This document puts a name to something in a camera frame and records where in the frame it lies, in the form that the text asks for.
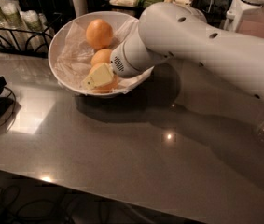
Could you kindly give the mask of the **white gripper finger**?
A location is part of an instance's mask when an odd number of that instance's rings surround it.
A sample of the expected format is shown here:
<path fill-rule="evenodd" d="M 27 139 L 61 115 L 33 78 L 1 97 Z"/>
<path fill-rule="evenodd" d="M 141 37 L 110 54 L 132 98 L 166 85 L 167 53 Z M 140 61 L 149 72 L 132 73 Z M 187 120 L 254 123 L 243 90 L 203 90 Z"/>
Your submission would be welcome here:
<path fill-rule="evenodd" d="M 85 90 L 92 90 L 95 88 L 94 79 L 91 76 L 87 76 L 82 80 L 82 87 Z"/>

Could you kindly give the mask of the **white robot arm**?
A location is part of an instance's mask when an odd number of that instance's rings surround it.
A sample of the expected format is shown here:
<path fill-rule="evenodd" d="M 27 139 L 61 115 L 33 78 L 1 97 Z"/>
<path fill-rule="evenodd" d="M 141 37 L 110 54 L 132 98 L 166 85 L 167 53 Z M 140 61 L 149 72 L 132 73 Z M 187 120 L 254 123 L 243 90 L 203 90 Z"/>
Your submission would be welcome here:
<path fill-rule="evenodd" d="M 136 77 L 151 67 L 180 59 L 201 63 L 213 74 L 264 102 L 264 38 L 220 30 L 190 7 L 156 3 L 140 16 L 137 27 L 82 81 L 93 90 L 114 76 Z"/>

